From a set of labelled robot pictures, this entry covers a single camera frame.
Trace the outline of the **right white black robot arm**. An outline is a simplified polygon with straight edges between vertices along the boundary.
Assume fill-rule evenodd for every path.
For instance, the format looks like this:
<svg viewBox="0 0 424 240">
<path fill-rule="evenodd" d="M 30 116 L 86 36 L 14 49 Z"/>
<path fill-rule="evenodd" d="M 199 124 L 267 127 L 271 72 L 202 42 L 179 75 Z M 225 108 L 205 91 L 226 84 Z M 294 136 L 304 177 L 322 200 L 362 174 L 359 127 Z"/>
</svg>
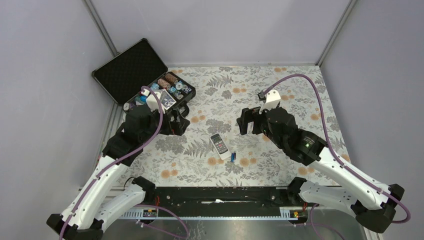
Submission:
<svg viewBox="0 0 424 240">
<path fill-rule="evenodd" d="M 396 206 L 405 190 L 369 177 L 344 158 L 333 154 L 329 144 L 313 132 L 298 128 L 295 117 L 278 107 L 260 112 L 244 108 L 236 120 L 241 135 L 264 134 L 291 160 L 321 172 L 343 187 L 334 189 L 295 177 L 287 187 L 287 201 L 293 206 L 314 203 L 344 212 L 370 231 L 384 233 L 393 223 Z"/>
</svg>

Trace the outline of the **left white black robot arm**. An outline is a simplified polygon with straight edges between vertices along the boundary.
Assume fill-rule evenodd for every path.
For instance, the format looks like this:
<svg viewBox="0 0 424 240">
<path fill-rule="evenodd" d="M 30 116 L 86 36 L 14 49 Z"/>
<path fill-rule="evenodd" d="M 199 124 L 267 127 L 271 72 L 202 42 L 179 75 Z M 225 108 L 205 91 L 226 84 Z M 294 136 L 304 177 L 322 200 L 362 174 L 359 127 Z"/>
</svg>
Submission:
<svg viewBox="0 0 424 240">
<path fill-rule="evenodd" d="M 190 121 L 178 108 L 170 111 L 136 106 L 108 141 L 95 170 L 77 197 L 62 213 L 53 213 L 46 223 L 61 240 L 99 240 L 106 229 L 137 204 L 157 204 L 155 184 L 135 177 L 120 195 L 102 202 L 114 182 L 132 165 L 143 149 L 158 135 L 182 136 Z"/>
</svg>

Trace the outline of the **white remote control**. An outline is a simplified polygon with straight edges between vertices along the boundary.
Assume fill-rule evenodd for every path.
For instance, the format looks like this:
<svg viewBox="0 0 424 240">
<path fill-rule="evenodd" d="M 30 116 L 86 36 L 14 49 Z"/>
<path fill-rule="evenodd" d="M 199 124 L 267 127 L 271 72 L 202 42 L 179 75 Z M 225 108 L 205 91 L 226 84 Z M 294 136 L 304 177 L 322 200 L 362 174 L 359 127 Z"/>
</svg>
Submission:
<svg viewBox="0 0 424 240">
<path fill-rule="evenodd" d="M 211 135 L 209 139 L 221 160 L 226 160 L 232 156 L 232 153 L 219 133 Z"/>
</svg>

